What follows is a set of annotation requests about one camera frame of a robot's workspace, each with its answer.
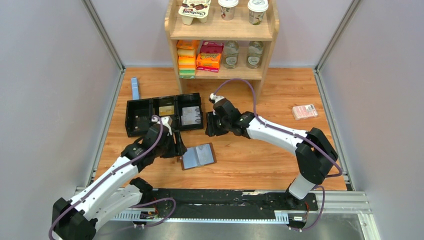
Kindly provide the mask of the brown leather card holder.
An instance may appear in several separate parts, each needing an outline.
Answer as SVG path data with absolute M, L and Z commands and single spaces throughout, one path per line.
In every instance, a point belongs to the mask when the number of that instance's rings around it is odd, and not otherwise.
M 203 167 L 217 162 L 213 144 L 206 143 L 187 148 L 187 151 L 177 160 L 183 171 Z

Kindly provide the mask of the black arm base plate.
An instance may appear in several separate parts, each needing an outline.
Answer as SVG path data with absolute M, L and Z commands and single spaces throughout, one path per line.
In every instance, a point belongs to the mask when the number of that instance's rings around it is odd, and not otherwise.
M 271 220 L 275 211 L 319 209 L 315 194 L 290 201 L 284 191 L 159 188 L 148 191 L 141 202 L 158 199 L 165 199 L 154 204 L 159 217 L 170 214 L 175 219 Z

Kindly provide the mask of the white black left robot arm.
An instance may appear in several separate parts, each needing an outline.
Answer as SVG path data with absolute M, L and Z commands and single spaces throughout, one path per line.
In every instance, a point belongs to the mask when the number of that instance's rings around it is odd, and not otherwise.
M 98 230 L 123 210 L 135 205 L 148 207 L 151 191 L 141 188 L 134 178 L 156 158 L 169 158 L 175 145 L 171 118 L 154 115 L 152 125 L 140 140 L 128 145 L 112 166 L 85 190 L 69 200 L 58 199 L 53 205 L 49 239 L 57 234 L 63 240 L 92 240 Z M 118 189 L 128 180 L 133 183 Z

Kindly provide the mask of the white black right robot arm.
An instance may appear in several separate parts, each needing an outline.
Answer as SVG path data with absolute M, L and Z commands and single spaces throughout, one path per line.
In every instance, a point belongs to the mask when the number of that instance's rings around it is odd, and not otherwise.
M 306 195 L 328 178 L 337 165 L 338 154 L 325 134 L 318 128 L 298 130 L 268 121 L 255 112 L 241 113 L 225 97 L 211 94 L 213 110 L 207 113 L 206 135 L 210 137 L 233 133 L 235 136 L 260 140 L 283 148 L 296 157 L 299 174 L 289 185 L 286 205 L 299 209 Z

